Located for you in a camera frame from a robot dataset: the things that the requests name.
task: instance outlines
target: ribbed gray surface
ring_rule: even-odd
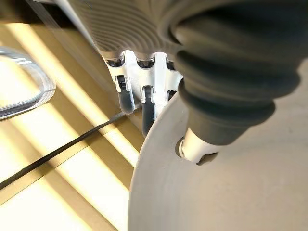
[[[70,3],[104,57],[112,58],[123,50],[174,54],[179,49],[158,37],[154,24],[133,0],[70,0]]]

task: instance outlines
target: white plastic part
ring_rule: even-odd
[[[141,102],[145,103],[145,94],[144,94],[144,86],[152,86],[152,96],[151,96],[151,101],[153,103],[155,103],[154,101],[154,94],[155,94],[155,65],[156,62],[154,63],[154,65],[151,68],[142,68],[139,67],[138,68],[138,82],[139,82],[139,86],[140,86],[140,92],[141,92]]]
[[[197,164],[204,155],[218,153],[223,147],[203,141],[188,128],[180,143],[179,153],[182,158]]]
[[[130,91],[131,90],[131,81],[130,81],[130,78],[127,74],[127,61],[125,60],[123,65],[119,66],[119,67],[110,66],[107,63],[107,60],[105,58],[104,58],[104,61],[105,61],[106,65],[109,69],[110,75],[112,77],[112,81],[115,83],[115,87],[116,87],[117,92],[121,92],[121,88],[119,86],[119,83],[118,83],[116,76],[124,76],[125,83],[126,83],[126,91]]]
[[[147,85],[155,87],[155,65],[151,68],[138,68],[138,81],[141,90],[143,86]]]

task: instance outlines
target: black wire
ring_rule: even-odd
[[[48,155],[43,156],[42,158],[38,159],[37,161],[33,162],[32,164],[30,164],[30,165],[26,166],[25,168],[21,169],[19,172],[15,173],[11,177],[9,177],[6,180],[4,180],[3,182],[1,182],[0,183],[0,190],[5,188],[6,186],[12,184],[14,181],[18,180],[19,178],[21,178],[25,174],[27,174],[27,173],[31,172],[32,170],[38,168],[39,166],[41,166],[42,164],[46,163],[47,161],[51,160],[52,158],[54,158],[55,156],[57,156],[61,152],[65,151],[69,147],[73,146],[74,144],[84,140],[85,138],[87,138],[88,136],[90,136],[94,132],[98,131],[99,129],[101,129],[101,128],[109,125],[109,124],[114,123],[115,121],[117,121],[118,119],[122,118],[123,116],[124,116],[123,112],[120,112],[119,114],[116,114],[115,116],[113,116],[106,123],[100,124],[100,125],[92,128],[91,130],[89,130],[86,133],[82,134],[78,138],[70,141],[69,143],[63,145],[62,147],[54,150],[53,152],[49,153]]]

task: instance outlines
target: wooden floor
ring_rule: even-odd
[[[48,103],[0,122],[0,181],[120,111],[101,57],[77,31],[64,33],[82,65],[43,26],[0,25],[0,45],[31,55],[57,84]],[[127,230],[139,124],[140,113],[125,117],[1,190],[1,230]]]

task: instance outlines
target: white cylindrical connector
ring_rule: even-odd
[[[127,61],[124,61],[124,63],[121,66],[117,66],[117,67],[110,66],[105,58],[104,58],[104,61],[109,69],[110,75],[112,77],[112,81],[115,83],[117,92],[121,92],[121,88],[116,78],[117,76],[124,76],[125,84],[126,84],[126,91],[130,91],[131,81],[127,74]]]
[[[223,146],[203,141],[188,128],[184,139],[180,143],[179,154],[182,158],[197,164],[204,155],[217,153],[222,148]]]

